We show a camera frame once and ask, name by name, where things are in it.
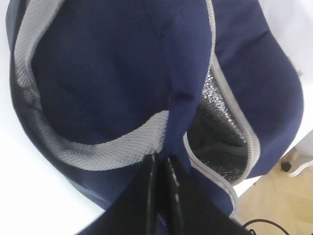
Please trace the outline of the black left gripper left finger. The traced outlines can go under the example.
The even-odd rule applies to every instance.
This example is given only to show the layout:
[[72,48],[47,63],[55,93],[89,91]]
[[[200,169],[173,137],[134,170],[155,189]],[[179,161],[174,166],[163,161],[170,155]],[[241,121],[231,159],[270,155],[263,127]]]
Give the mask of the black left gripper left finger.
[[139,171],[116,201],[80,235],[156,234],[157,155],[144,158]]

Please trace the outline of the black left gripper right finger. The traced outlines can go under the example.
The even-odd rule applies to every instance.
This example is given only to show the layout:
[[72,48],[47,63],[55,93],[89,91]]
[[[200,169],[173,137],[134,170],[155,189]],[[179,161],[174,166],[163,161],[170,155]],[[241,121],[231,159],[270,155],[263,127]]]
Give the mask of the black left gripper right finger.
[[247,230],[207,199],[180,161],[164,161],[168,211],[164,218],[170,235],[246,235]]

